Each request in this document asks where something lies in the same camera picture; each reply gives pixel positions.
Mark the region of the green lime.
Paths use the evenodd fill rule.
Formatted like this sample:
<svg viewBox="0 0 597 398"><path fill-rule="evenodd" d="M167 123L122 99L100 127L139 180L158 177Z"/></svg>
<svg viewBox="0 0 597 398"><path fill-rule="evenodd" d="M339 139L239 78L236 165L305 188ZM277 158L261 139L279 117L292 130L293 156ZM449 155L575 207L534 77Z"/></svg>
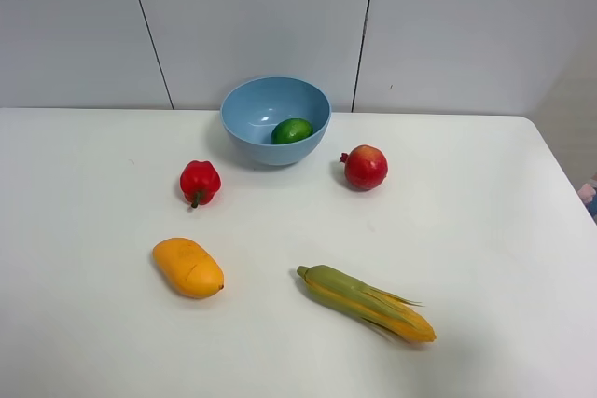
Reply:
<svg viewBox="0 0 597 398"><path fill-rule="evenodd" d="M280 122L271 133L272 144L292 144L309 138L312 124L303 118L289 118Z"/></svg>

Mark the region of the blue plastic bowl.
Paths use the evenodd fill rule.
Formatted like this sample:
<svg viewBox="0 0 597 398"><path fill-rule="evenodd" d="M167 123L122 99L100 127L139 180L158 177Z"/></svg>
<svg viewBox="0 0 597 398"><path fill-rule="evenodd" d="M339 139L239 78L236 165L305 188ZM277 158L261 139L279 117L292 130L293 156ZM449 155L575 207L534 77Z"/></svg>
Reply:
<svg viewBox="0 0 597 398"><path fill-rule="evenodd" d="M292 77L261 77L234 89L220 107L224 129L247 158L268 166L286 166L306 158L321 142L331 119L331 104L316 86ZM311 136L273 144L280 123L300 118L312 125Z"/></svg>

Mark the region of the red bell pepper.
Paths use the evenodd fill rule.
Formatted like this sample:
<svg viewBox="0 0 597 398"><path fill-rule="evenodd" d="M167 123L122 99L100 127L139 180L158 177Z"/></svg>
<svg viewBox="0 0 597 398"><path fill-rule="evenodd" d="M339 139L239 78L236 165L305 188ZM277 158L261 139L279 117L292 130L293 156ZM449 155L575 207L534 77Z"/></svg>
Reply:
<svg viewBox="0 0 597 398"><path fill-rule="evenodd" d="M221 188L221 179L209 161L192 160L183 169L180 188L193 209L208 204Z"/></svg>

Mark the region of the pink object at table edge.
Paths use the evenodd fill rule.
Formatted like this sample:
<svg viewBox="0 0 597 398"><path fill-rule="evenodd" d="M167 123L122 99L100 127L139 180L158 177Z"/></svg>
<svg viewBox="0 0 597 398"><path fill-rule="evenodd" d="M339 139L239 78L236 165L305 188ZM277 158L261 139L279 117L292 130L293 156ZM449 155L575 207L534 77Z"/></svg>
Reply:
<svg viewBox="0 0 597 398"><path fill-rule="evenodd" d="M586 210L593 220L597 217L597 174L577 190L577 194L583 202Z"/></svg>

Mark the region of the yellow mango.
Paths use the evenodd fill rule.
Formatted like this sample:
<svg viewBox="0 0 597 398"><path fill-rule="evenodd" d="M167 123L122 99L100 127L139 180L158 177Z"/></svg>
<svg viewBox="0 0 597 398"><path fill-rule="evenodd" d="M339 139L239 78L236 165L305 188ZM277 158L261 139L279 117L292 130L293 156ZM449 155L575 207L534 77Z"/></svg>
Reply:
<svg viewBox="0 0 597 398"><path fill-rule="evenodd" d="M224 273L198 243L170 238L157 244L152 257L164 279L180 295L204 299L224 289Z"/></svg>

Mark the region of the red pomegranate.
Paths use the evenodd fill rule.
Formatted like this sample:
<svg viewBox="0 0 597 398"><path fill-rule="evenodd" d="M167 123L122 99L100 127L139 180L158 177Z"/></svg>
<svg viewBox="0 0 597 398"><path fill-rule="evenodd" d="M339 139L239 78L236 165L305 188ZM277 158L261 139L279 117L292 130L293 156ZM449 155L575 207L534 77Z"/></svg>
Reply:
<svg viewBox="0 0 597 398"><path fill-rule="evenodd" d="M363 191L382 184L388 173L388 162L381 150L370 145L359 145L350 153L340 155L344 176L348 183Z"/></svg>

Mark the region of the corn cob with husk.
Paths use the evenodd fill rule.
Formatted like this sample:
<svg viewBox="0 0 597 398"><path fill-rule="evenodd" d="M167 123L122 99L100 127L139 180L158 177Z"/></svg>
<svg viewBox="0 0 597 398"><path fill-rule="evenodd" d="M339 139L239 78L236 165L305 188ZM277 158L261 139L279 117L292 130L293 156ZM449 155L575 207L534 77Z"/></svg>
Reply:
<svg viewBox="0 0 597 398"><path fill-rule="evenodd" d="M408 342L437 339L432 325L413 307L418 303L375 288L327 265L299 266L298 276L320 304L390 332Z"/></svg>

